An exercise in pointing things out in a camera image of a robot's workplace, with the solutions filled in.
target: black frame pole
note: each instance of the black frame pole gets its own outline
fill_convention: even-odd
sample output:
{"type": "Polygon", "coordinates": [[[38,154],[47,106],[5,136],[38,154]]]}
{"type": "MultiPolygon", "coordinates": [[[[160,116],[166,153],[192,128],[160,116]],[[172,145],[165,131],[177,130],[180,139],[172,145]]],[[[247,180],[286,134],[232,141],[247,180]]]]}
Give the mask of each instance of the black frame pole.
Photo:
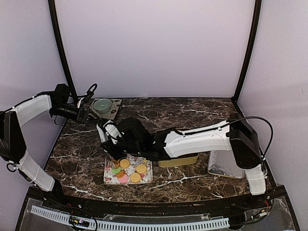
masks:
{"type": "Polygon", "coordinates": [[[64,70],[65,78],[66,78],[68,86],[71,90],[71,94],[73,96],[74,103],[77,103],[78,102],[77,93],[76,93],[76,89],[75,89],[75,86],[74,86],[74,83],[73,83],[71,72],[69,71],[69,67],[68,67],[68,63],[67,63],[67,59],[66,59],[66,55],[65,55],[65,51],[64,51],[64,46],[63,46],[63,43],[62,43],[55,1],[54,0],[48,0],[48,4],[49,4],[49,11],[50,11],[50,17],[51,17],[54,37],[56,39],[58,52],[59,52],[62,67],[63,67],[63,70],[64,70]]]}
{"type": "Polygon", "coordinates": [[[252,54],[252,51],[253,51],[253,48],[254,48],[254,43],[255,43],[257,28],[258,28],[258,23],[259,23],[259,17],[260,17],[260,12],[261,12],[261,3],[262,3],[262,0],[256,0],[255,1],[254,15],[253,15],[253,18],[252,18],[246,54],[245,54],[241,74],[240,74],[240,77],[239,77],[239,81],[237,83],[234,96],[232,97],[232,100],[235,103],[240,98],[240,94],[241,94],[241,91],[242,91],[242,88],[243,88],[243,85],[244,85],[245,77],[246,77],[248,66],[249,66],[249,63],[250,63],[251,54],[252,54]]]}

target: round cookie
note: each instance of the round cookie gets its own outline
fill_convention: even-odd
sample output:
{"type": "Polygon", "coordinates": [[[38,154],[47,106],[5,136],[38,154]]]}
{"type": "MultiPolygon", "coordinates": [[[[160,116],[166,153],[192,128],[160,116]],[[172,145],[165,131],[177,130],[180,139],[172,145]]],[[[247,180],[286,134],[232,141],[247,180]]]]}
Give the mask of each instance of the round cookie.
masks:
{"type": "Polygon", "coordinates": [[[120,166],[121,166],[121,168],[128,168],[130,166],[130,161],[127,160],[127,159],[121,160],[120,166]]]}
{"type": "Polygon", "coordinates": [[[138,183],[141,180],[141,176],[140,176],[139,173],[135,172],[135,173],[131,174],[130,180],[133,183],[138,183]]]}
{"type": "Polygon", "coordinates": [[[124,174],[123,177],[118,178],[118,181],[119,181],[120,183],[122,183],[122,184],[127,183],[127,182],[128,182],[128,175],[124,174]]]}
{"type": "Polygon", "coordinates": [[[119,173],[117,173],[115,176],[119,179],[119,178],[124,177],[124,175],[125,175],[125,171],[122,170],[122,171],[120,171],[119,173]]]}
{"type": "Polygon", "coordinates": [[[147,170],[147,168],[146,168],[146,165],[144,165],[144,164],[140,164],[140,165],[138,165],[138,166],[136,167],[136,171],[137,171],[139,174],[144,174],[144,173],[146,173],[146,170],[147,170]]]}
{"type": "Polygon", "coordinates": [[[112,172],[113,174],[118,174],[120,171],[121,171],[121,168],[120,168],[120,167],[118,167],[118,168],[113,168],[113,169],[111,170],[111,172],[112,172]]]}

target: gold container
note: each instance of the gold container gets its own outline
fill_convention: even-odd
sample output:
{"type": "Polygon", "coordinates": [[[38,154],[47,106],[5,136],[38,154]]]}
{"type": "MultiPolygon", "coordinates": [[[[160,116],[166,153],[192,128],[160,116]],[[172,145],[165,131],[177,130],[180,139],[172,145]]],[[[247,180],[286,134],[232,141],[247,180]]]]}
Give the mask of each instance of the gold container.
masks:
{"type": "Polygon", "coordinates": [[[191,157],[176,158],[172,160],[161,160],[158,161],[160,167],[175,167],[184,165],[193,165],[197,162],[199,154],[191,157]]]}

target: brown marble surface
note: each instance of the brown marble surface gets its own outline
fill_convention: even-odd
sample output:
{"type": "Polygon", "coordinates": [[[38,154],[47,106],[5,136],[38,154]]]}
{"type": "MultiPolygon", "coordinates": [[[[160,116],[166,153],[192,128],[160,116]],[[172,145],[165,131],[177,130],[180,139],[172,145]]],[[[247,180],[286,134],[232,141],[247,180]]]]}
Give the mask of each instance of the brown marble surface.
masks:
{"type": "MultiPolygon", "coordinates": [[[[169,127],[200,128],[218,123],[234,112],[230,99],[124,99],[115,121],[138,118],[154,132],[169,127]]],[[[209,153],[201,153],[195,165],[160,168],[153,163],[154,179],[149,184],[106,185],[106,153],[99,144],[95,124],[66,123],[46,166],[46,171],[61,182],[65,194],[117,202],[166,203],[249,193],[246,180],[209,175],[209,153]]]]}

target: robotic arm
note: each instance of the robotic arm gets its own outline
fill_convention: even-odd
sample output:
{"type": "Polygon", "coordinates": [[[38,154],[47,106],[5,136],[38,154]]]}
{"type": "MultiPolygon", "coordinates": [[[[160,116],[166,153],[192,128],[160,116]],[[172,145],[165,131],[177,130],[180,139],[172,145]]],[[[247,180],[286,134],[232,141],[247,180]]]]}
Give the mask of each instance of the robotic arm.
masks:
{"type": "MultiPolygon", "coordinates": [[[[93,91],[91,88],[87,91],[83,97],[85,103],[93,96],[96,87],[93,91]]],[[[32,159],[26,149],[22,127],[47,111],[51,116],[86,123],[87,108],[80,106],[81,101],[77,106],[68,104],[69,93],[68,86],[58,84],[55,91],[41,92],[16,107],[0,112],[0,156],[8,161],[7,168],[10,171],[18,170],[41,190],[60,201],[64,201],[61,184],[32,159]]],[[[205,128],[183,132],[169,128],[152,134],[137,119],[126,118],[117,125],[98,119],[97,129],[101,147],[116,160],[125,158],[127,153],[160,161],[191,153],[232,150],[237,165],[245,170],[251,194],[263,194],[266,186],[257,133],[246,121],[236,122],[239,118],[238,114],[234,114],[228,121],[205,128]]]]}
{"type": "MultiPolygon", "coordinates": [[[[85,123],[88,118],[86,109],[68,104],[69,93],[67,85],[58,84],[55,91],[41,92],[16,107],[0,112],[0,156],[9,162],[7,169],[11,172],[18,170],[41,190],[62,201],[61,184],[33,160],[26,148],[22,127],[44,112],[85,123]]],[[[84,99],[89,100],[93,94],[89,90],[84,99]]]]}
{"type": "Polygon", "coordinates": [[[99,123],[97,128],[101,147],[116,160],[125,158],[127,153],[160,161],[199,152],[232,151],[237,166],[245,171],[250,193],[263,194],[266,185],[257,132],[241,118],[233,114],[228,121],[183,132],[169,128],[150,134],[133,118],[126,118],[118,125],[112,121],[99,123]]]}

